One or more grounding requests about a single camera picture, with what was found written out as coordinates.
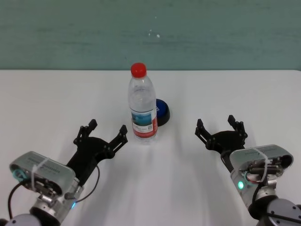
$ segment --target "blue lid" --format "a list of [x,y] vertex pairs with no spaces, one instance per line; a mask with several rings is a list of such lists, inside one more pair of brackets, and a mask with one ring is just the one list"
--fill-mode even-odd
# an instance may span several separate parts
[[167,103],[163,100],[157,99],[157,120],[158,126],[162,126],[169,120],[170,113]]
[[157,99],[157,118],[162,117],[165,115],[166,112],[166,106],[165,102],[163,100]]

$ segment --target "robotic arm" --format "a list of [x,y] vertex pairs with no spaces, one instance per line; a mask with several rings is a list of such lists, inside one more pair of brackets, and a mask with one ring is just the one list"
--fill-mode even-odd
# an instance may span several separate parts
[[248,137],[243,122],[228,118],[234,131],[211,135],[198,120],[195,134],[208,150],[217,151],[230,173],[250,215],[259,220],[257,226],[298,226],[300,205],[276,196],[277,178],[292,164],[293,156],[277,145],[244,148]]
[[20,182],[19,186],[40,193],[30,214],[12,217],[9,199],[10,221],[2,219],[0,225],[5,226],[60,226],[69,211],[78,202],[86,183],[98,163],[104,159],[112,159],[115,153],[127,143],[127,128],[121,127],[118,135],[109,143],[100,138],[89,137],[96,128],[93,119],[89,126],[81,126],[74,144],[76,153],[67,163],[60,164],[35,152],[28,152],[10,164],[10,170]]

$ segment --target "red bottle cap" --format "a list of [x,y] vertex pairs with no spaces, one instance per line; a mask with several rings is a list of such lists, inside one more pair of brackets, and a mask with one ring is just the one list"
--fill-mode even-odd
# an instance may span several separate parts
[[142,78],[146,75],[146,66],[143,63],[135,63],[131,66],[131,73],[134,78]]

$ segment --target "black cable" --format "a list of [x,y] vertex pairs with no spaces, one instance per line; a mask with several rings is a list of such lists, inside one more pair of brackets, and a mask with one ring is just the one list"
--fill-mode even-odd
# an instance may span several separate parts
[[257,196],[257,194],[258,194],[258,192],[259,192],[259,189],[261,189],[263,186],[264,186],[264,183],[263,183],[263,182],[260,182],[260,183],[258,184],[258,186],[256,187],[256,189],[255,189],[255,191],[254,191],[254,194],[253,194],[253,197],[252,197],[252,204],[255,204],[255,202],[256,202],[256,196]]
[[301,224],[301,220],[297,220],[294,218],[289,218],[289,217],[285,217],[285,216],[281,216],[281,215],[277,215],[277,214],[271,214],[271,213],[265,213],[265,215],[268,217],[271,217],[271,218],[278,218],[278,219],[287,220],[287,221]]
[[14,186],[14,188],[11,190],[11,192],[8,196],[8,214],[9,214],[10,219],[13,218],[13,214],[11,212],[11,198],[13,197],[14,192],[18,189],[18,187],[24,186],[30,182],[31,182],[30,179],[25,179],[25,180],[21,181],[19,184],[17,184],[16,186]]
[[81,202],[81,201],[85,200],[85,199],[86,199],[87,197],[89,197],[89,196],[93,193],[93,191],[96,189],[97,184],[98,184],[98,181],[99,181],[99,178],[100,178],[100,170],[99,170],[99,167],[96,166],[96,168],[97,168],[97,170],[98,170],[98,177],[97,177],[97,180],[96,180],[96,183],[95,183],[94,188],[92,189],[92,191],[91,191],[88,195],[86,195],[86,196],[85,196],[84,198],[82,198],[82,199],[77,200],[75,203],[78,203],[78,202]]

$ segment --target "wire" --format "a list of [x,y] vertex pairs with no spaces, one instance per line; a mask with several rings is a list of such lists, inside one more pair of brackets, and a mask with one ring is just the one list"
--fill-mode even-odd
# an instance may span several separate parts
[[281,215],[277,215],[277,214],[271,214],[271,213],[266,213],[265,215],[268,217],[271,217],[271,218],[278,218],[278,219],[287,220],[287,221],[301,224],[301,220],[297,220],[294,218],[289,218],[289,217],[285,217],[285,216],[281,216]]
[[262,176],[261,181],[260,181],[260,182],[263,182],[266,179],[266,177],[268,176],[267,172],[268,172],[269,159],[268,159],[268,157],[263,152],[261,152],[260,150],[258,150],[256,147],[254,147],[253,149],[256,150],[259,154],[261,154],[264,157],[264,162],[265,162],[265,164],[264,164],[264,172],[263,172],[263,176]]
[[97,184],[98,184],[98,181],[99,181],[99,178],[100,178],[100,170],[99,170],[99,167],[96,166],[96,168],[97,168],[97,171],[98,171],[98,176],[97,176],[97,180],[96,180],[96,183],[95,183],[94,188],[93,188],[92,191],[91,191],[89,194],[87,194],[84,198],[77,200],[75,203],[84,201],[84,200],[85,200],[87,197],[89,197],[89,196],[93,193],[93,191],[96,189]]
[[14,188],[11,190],[9,196],[8,196],[8,214],[9,214],[9,218],[12,219],[13,218],[13,214],[11,212],[11,198],[13,197],[14,192],[18,189],[18,187],[22,186],[22,185],[26,185],[28,183],[30,183],[31,180],[30,179],[26,179],[21,181],[19,184],[17,184],[16,186],[14,186]]

